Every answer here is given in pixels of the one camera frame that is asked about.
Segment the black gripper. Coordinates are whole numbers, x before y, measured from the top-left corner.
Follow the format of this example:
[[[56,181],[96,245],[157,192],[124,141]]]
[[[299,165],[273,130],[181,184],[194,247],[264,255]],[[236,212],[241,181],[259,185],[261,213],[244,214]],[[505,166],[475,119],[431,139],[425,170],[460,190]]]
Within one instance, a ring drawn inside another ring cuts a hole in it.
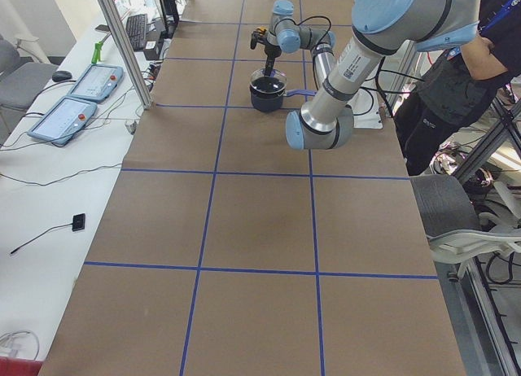
[[[271,76],[274,70],[275,59],[280,56],[280,47],[278,45],[273,45],[269,42],[266,42],[264,51],[267,56],[267,59],[265,62],[263,74],[265,76]]]

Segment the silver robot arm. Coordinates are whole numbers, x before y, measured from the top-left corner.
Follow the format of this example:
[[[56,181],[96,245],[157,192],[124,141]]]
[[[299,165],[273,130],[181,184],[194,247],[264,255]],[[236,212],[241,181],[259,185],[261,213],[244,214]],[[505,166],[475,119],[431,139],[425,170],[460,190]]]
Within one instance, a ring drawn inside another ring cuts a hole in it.
[[[342,146],[352,134],[350,99],[385,56],[406,41],[417,51],[444,50],[476,35],[480,0],[355,0],[352,38],[342,54],[332,53],[331,35],[298,25],[294,6],[277,0],[265,44],[277,55],[309,50],[317,58],[319,88],[314,97],[286,119],[286,139],[296,150]]]

